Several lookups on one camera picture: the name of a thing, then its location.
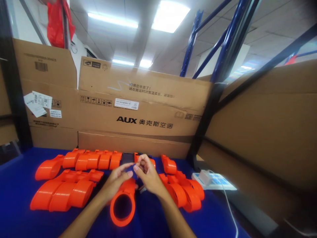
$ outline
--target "blue table surface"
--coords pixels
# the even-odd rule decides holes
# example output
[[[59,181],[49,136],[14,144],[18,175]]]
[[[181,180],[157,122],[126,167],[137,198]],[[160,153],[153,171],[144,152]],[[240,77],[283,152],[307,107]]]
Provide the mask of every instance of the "blue table surface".
[[[36,181],[38,166],[67,150],[32,148],[20,158],[0,166],[1,237],[58,237],[79,215],[82,209],[72,207],[67,212],[31,211],[30,203],[36,191],[45,183]],[[163,173],[159,158],[158,173]],[[192,168],[185,160],[175,159],[177,169],[191,178]],[[100,213],[87,237],[170,237],[162,207],[157,197],[148,191],[135,194],[136,210],[132,221],[125,227],[116,227],[109,206]],[[187,213],[180,208],[188,225],[197,237],[235,237],[235,227],[228,207],[212,191],[205,191],[201,209]],[[240,227],[239,237],[249,237]]]

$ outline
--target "hand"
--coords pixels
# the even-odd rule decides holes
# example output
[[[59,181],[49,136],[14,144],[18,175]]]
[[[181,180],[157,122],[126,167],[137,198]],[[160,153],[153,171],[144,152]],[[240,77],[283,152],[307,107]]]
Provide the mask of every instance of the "hand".
[[[154,165],[146,154],[139,156],[139,160],[135,163],[133,169],[151,193],[160,195],[161,192],[166,190]]]
[[[112,171],[107,181],[96,195],[104,202],[104,204],[114,197],[124,181],[132,177],[132,171],[129,171],[128,173],[124,172],[124,170],[131,165],[133,165],[133,163],[123,164]]]

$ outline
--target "fluorescent light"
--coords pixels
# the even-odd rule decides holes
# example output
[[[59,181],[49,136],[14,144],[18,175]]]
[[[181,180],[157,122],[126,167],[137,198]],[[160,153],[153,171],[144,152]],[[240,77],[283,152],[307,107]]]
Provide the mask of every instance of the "fluorescent light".
[[[174,33],[190,8],[171,1],[161,1],[156,12],[152,29]]]
[[[248,66],[241,66],[241,68],[243,68],[243,69],[252,69],[251,67],[248,67]]]
[[[147,59],[142,59],[140,62],[140,67],[142,68],[150,68],[152,65],[152,61],[151,60],[147,60]]]
[[[126,20],[114,16],[109,16],[109,15],[99,15],[99,14],[94,14],[94,13],[88,13],[88,16],[97,20],[105,21],[108,23],[116,24],[116,25],[121,25],[121,26],[128,26],[132,28],[138,28],[139,24],[135,21],[131,20]]]
[[[124,64],[124,65],[129,65],[129,66],[134,66],[134,63],[128,62],[128,61],[123,61],[123,60],[112,60],[113,63],[118,63],[118,64]]]

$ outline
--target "forearm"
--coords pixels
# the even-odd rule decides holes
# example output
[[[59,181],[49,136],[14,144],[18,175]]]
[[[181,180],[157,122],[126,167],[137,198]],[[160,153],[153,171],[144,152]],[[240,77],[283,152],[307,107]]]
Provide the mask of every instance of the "forearm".
[[[172,237],[196,237],[165,188],[162,189],[162,192],[160,195],[158,195],[158,198],[162,204]]]
[[[85,238],[106,203],[107,201],[102,197],[102,194],[96,195],[63,234],[61,234],[60,238]]]

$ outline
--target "white label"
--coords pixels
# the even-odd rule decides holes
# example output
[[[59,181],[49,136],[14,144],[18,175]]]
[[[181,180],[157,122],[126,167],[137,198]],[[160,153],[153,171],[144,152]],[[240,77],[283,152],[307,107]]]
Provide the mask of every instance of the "white label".
[[[62,111],[50,109],[50,115],[51,117],[62,118]]]
[[[139,108],[139,103],[124,99],[116,99],[115,106],[137,110]]]
[[[52,97],[42,93],[35,92],[35,91],[32,91],[32,93],[34,96],[34,104],[39,104],[42,107],[46,107],[48,109],[52,108],[52,100],[53,100]]]
[[[40,117],[40,116],[46,114],[46,111],[42,106],[34,103],[33,93],[29,93],[29,94],[24,96],[24,103],[31,110],[31,112],[34,114],[34,116]]]

